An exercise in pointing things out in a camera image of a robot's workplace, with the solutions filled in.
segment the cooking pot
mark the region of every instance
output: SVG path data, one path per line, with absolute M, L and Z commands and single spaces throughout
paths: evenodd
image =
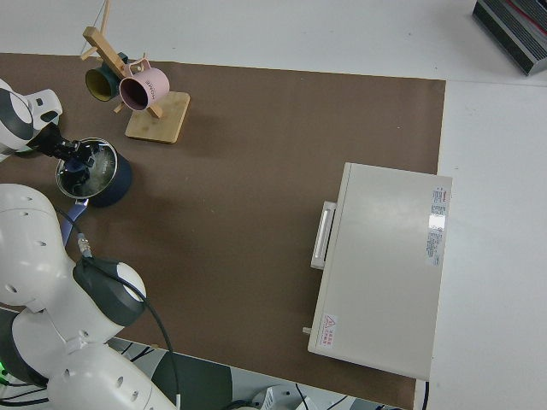
M 87 209 L 88 203 L 94 207 L 107 207 L 118 202 L 129 190 L 132 170 L 129 162 L 107 141 L 100 138 L 87 138 L 80 141 L 83 149 L 88 149 L 92 165 L 80 161 L 59 161 L 56 169 L 57 186 L 76 203 L 68 211 L 72 220 L 77 220 Z M 62 223 L 62 239 L 67 244 L 72 225 Z

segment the white table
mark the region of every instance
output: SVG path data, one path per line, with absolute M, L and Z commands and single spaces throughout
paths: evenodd
M 101 4 L 2 0 L 0 51 L 77 55 Z M 438 173 L 454 196 L 428 408 L 543 409 L 547 73 L 521 74 L 473 5 L 112 0 L 108 38 L 153 60 L 447 79 Z

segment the wooden base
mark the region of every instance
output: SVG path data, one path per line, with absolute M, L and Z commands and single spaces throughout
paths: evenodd
M 135 139 L 174 144 L 179 138 L 182 121 L 190 105 L 190 95 L 170 91 L 156 105 L 162 108 L 162 117 L 154 118 L 147 111 L 133 111 L 126 135 Z

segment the cable connector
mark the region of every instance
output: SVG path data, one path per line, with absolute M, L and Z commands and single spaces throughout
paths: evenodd
M 89 241 L 85 238 L 85 235 L 83 233 L 78 234 L 78 247 L 79 252 L 85 258 L 91 258 L 93 256 L 91 254 L 91 246 L 89 245 Z

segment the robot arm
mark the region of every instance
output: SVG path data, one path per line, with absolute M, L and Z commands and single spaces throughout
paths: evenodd
M 29 147 L 47 156 L 91 167 L 89 147 L 63 138 L 52 122 L 61 114 L 61 103 L 52 90 L 22 96 L 0 79 L 0 162 Z
M 118 261 L 72 261 L 56 212 L 40 192 L 0 184 L 0 302 L 26 306 L 0 329 L 0 360 L 17 378 L 47 385 L 55 410 L 174 410 L 129 360 L 105 345 L 143 311 L 144 284 Z M 10 368 L 33 374 L 26 378 Z
M 61 114 L 61 103 L 52 90 L 23 96 L 0 79 L 0 162 L 25 148 Z

